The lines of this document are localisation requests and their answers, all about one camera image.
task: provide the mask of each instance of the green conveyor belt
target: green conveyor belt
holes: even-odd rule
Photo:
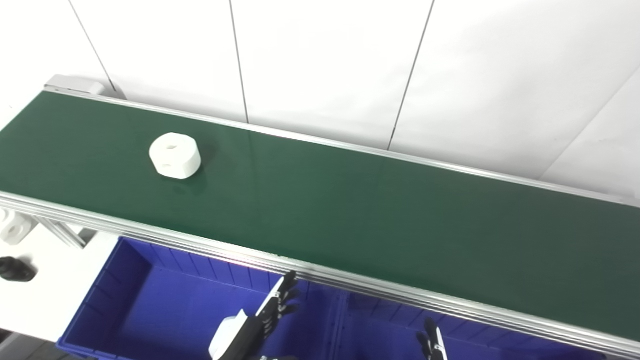
[[[148,147],[192,136],[202,168]],[[0,190],[640,341],[640,209],[42,92],[0,132]]]

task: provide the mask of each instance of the blue bin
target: blue bin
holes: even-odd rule
[[[210,360],[227,316],[256,312],[280,276],[120,238],[58,346],[99,359]],[[415,332],[430,316],[450,360],[601,360],[595,352],[300,281],[297,312],[260,355],[300,360],[424,360]]]

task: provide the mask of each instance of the panel seam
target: panel seam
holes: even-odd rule
[[[238,37],[236,34],[236,20],[234,19],[234,8],[229,0],[229,12],[231,13],[231,27],[234,30],[234,43],[236,45],[236,59],[238,60],[238,74],[240,75],[240,90],[242,91],[242,103],[244,106],[244,119],[249,124],[249,113],[246,110],[246,97],[244,96],[244,81],[242,78],[242,66],[240,66],[240,50],[238,49]]]
[[[429,7],[429,13],[427,13],[427,19],[424,21],[424,27],[422,29],[422,34],[420,36],[420,41],[418,42],[418,49],[416,49],[415,51],[415,56],[413,57],[413,63],[411,65],[411,70],[409,71],[409,77],[406,80],[406,85],[404,86],[404,92],[402,94],[402,99],[400,100],[400,107],[398,107],[398,112],[396,115],[396,121],[394,122],[394,128],[391,130],[391,136],[389,137],[389,143],[387,144],[387,150],[389,150],[389,148],[391,148],[391,141],[394,139],[394,135],[396,133],[396,127],[398,125],[398,119],[400,119],[400,112],[402,111],[402,107],[404,104],[404,98],[406,97],[406,92],[409,89],[409,83],[411,83],[411,76],[413,75],[413,70],[415,68],[415,63],[418,60],[418,55],[420,54],[420,47],[422,46],[422,40],[424,39],[424,34],[427,30],[427,25],[429,24],[429,19],[431,18],[431,12],[433,10],[433,5],[435,4],[436,0],[432,0],[431,1],[431,6]]]
[[[580,135],[582,135],[582,133],[587,129],[587,127],[589,127],[589,125],[598,117],[598,115],[602,112],[602,110],[604,110],[604,108],[607,107],[607,105],[611,102],[611,100],[613,100],[614,97],[616,97],[616,95],[620,92],[620,90],[622,90],[622,88],[624,88],[627,83],[629,82],[629,80],[631,80],[632,77],[634,77],[634,75],[636,74],[636,72],[638,72],[638,70],[640,70],[640,64],[638,64],[638,66],[636,66],[636,68],[631,72],[631,75],[629,75],[629,77],[624,80],[624,82],[622,82],[622,85],[620,85],[620,87],[613,92],[613,94],[608,98],[607,101],[605,101],[605,103],[600,107],[600,109],[595,113],[595,115],[593,115],[593,117],[591,118],[591,120],[589,120],[586,124],[584,124],[584,127],[582,127],[582,129],[573,137],[573,139],[564,147],[564,149],[558,154],[558,156],[556,156],[556,158],[551,161],[551,164],[549,164],[549,166],[547,166],[547,168],[545,169],[545,171],[542,172],[542,175],[540,175],[538,177],[538,180],[542,179],[545,177],[545,175],[547,174],[547,172],[554,166],[554,164],[560,159],[560,157],[571,147],[571,145],[573,145],[573,143],[576,141],[576,139],[578,139],[578,137]]]
[[[86,29],[84,28],[84,24],[82,23],[82,20],[80,20],[80,16],[78,16],[78,12],[76,11],[76,8],[74,7],[73,3],[71,3],[71,0],[67,0],[67,2],[69,3],[69,6],[71,6],[71,10],[73,10],[74,15],[76,16],[76,19],[78,20],[78,24],[80,24],[80,28],[82,28],[84,36],[86,37],[87,41],[89,41],[89,45],[91,46],[91,49],[95,54],[95,57],[98,59],[98,62],[100,63],[100,67],[102,67],[102,71],[104,71],[104,75],[107,77],[107,80],[111,85],[111,88],[113,89],[113,91],[119,92],[118,90],[116,90],[116,87],[113,84],[113,81],[111,80],[111,76],[109,76],[109,72],[107,71],[107,68],[105,68],[104,63],[102,62],[102,59],[100,59],[100,55],[98,55],[98,52],[96,51],[95,46],[93,45],[93,42],[89,37],[89,34],[86,32]]]

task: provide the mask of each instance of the white part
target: white part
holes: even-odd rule
[[[175,179],[186,179],[200,167],[196,141],[184,134],[161,135],[151,143],[149,157],[158,174]]]
[[[222,320],[216,333],[213,335],[211,344],[209,344],[209,355],[211,359],[218,360],[225,354],[247,318],[244,310],[240,309],[238,315],[229,316]]]
[[[45,86],[86,92],[93,95],[102,95],[105,91],[104,85],[100,84],[98,81],[58,74],[53,75],[53,77],[47,81]]]
[[[0,239],[9,245],[16,245],[33,228],[33,222],[27,215],[14,210],[0,208]]]

